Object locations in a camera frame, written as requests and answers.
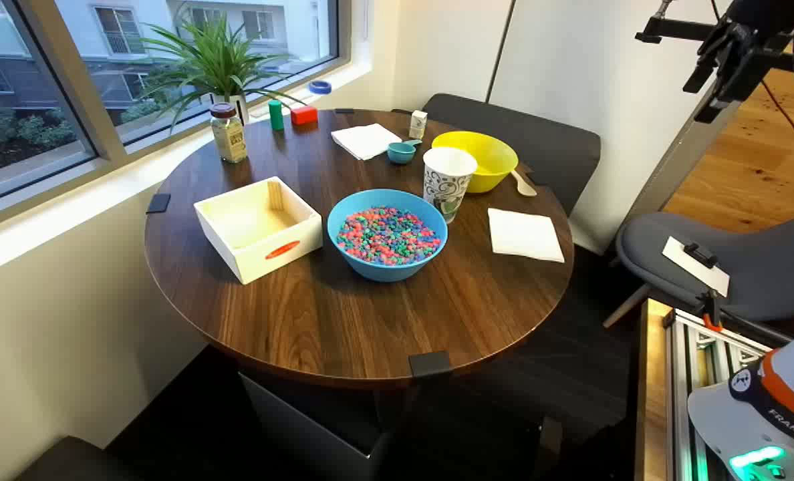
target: colorful cereal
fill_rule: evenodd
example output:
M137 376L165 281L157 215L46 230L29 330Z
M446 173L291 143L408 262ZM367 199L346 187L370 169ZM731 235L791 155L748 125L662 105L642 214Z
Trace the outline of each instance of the colorful cereal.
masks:
M408 264L432 254L442 241L418 214L374 206L346 218L338 245L364 262Z

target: bowl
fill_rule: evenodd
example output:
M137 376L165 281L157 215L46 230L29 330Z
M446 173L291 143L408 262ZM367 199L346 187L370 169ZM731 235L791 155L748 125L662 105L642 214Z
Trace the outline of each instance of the bowl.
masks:
M455 146L475 158L469 191L491 191L518 166L514 146L478 130L446 130L438 133L431 146Z
M340 245L340 230L346 227L348 215L370 207L399 207L407 214L415 214L427 230L432 230L432 238L438 238L438 245L424 254L423 258L412 258L403 264L382 264L374 258L364 258L351 254L348 249ZM348 198L342 198L325 215L325 235L348 262L348 266L370 281L378 284L399 284L419 272L432 255L438 255L448 241L448 227L443 214L431 206L427 199L403 191L403 190L360 190Z
M388 143L388 158L391 162L408 162L418 153L418 143L412 141L391 141Z

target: window sill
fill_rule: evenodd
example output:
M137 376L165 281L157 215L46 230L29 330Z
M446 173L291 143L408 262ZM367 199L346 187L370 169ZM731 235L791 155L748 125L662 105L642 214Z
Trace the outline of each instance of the window sill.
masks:
M348 62L321 76L328 79L338 90L364 76L370 70L372 67L367 62ZM264 119L264 114L267 110L261 105L253 106L252 123ZM126 162L108 173L101 173L100 169L93 178L0 218L0 266L110 210L113 206L120 206L134 195L160 183L186 155L192 155L205 141L211 141L211 130L196 127L185 139L157 146L134 162Z

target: white box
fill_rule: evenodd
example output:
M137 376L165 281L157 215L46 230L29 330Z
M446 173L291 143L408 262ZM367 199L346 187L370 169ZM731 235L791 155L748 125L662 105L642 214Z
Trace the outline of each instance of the white box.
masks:
M321 214L277 175L205 198L192 207L241 284L321 249Z

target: yellow bowl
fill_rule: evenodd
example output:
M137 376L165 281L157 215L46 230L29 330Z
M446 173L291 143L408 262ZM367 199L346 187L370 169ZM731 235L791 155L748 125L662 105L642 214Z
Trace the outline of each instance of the yellow bowl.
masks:
M469 191L494 190L518 166L518 155L505 141L478 130L446 130L438 133L431 146L469 150L475 158Z

